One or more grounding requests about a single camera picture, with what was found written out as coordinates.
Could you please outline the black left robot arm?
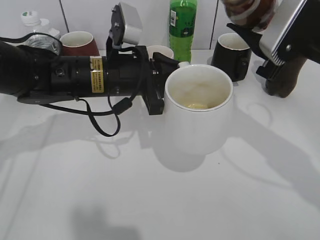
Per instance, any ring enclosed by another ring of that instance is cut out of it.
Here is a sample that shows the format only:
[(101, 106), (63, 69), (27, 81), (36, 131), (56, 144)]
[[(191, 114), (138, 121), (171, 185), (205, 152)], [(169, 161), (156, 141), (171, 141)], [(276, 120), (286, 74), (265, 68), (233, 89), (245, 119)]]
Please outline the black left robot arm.
[(58, 102), (120, 96), (110, 114), (122, 114), (142, 96), (150, 115), (164, 110), (164, 88), (177, 60), (142, 45), (122, 48), (106, 40), (104, 56), (63, 56), (24, 45), (30, 34), (0, 40), (0, 91), (18, 102), (57, 109)]

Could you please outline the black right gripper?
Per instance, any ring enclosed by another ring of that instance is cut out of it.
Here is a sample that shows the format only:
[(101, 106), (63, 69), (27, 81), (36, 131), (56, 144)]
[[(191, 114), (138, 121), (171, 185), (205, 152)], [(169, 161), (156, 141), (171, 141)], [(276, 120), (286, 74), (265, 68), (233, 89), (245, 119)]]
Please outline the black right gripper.
[[(236, 32), (256, 56), (265, 60), (256, 73), (265, 79), (271, 78), (280, 66), (275, 65), (263, 53), (260, 47), (263, 35), (233, 23), (228, 23), (226, 26)], [(320, 2), (318, 0), (307, 0), (284, 41), (280, 44), (278, 55), (285, 63), (298, 57), (304, 57), (316, 63), (320, 62)]]

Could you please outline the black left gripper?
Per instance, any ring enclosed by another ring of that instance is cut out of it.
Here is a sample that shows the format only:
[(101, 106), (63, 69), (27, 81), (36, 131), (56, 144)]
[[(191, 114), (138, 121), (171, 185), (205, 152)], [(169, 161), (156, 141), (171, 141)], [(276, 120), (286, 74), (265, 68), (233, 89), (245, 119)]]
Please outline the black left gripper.
[(108, 46), (104, 61), (104, 90), (107, 97), (123, 98), (104, 114), (119, 116), (133, 106), (136, 97), (141, 96), (150, 116), (162, 115), (164, 83), (179, 68), (179, 63), (160, 52), (154, 52), (149, 58), (147, 47), (142, 45), (120, 49)]

